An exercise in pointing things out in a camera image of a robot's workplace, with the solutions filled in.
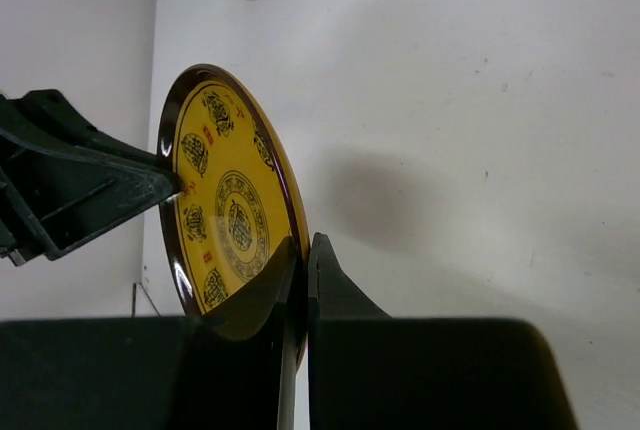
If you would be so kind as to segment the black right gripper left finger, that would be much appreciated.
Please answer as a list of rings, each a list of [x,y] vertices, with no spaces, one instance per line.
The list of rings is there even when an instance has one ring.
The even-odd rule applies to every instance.
[[[201,317],[7,321],[5,429],[290,429],[293,241]]]

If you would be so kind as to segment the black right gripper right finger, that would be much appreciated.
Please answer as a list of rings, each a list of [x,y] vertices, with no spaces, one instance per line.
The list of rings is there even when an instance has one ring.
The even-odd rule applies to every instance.
[[[308,262],[314,429],[574,429],[550,346],[508,318],[392,317],[342,270],[330,239]]]

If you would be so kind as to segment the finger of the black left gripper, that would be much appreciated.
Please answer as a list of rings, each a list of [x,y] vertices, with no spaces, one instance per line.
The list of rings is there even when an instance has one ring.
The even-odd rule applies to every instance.
[[[93,126],[57,90],[1,100],[1,255],[57,260],[178,194],[158,158]]]

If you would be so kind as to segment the yellow patterned plate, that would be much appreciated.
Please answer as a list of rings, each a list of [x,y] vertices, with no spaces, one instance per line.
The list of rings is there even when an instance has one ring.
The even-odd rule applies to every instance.
[[[180,191],[160,204],[173,284],[200,317],[253,280],[285,238],[302,259],[310,237],[284,146],[251,92],[212,64],[184,70],[164,102],[156,143]]]

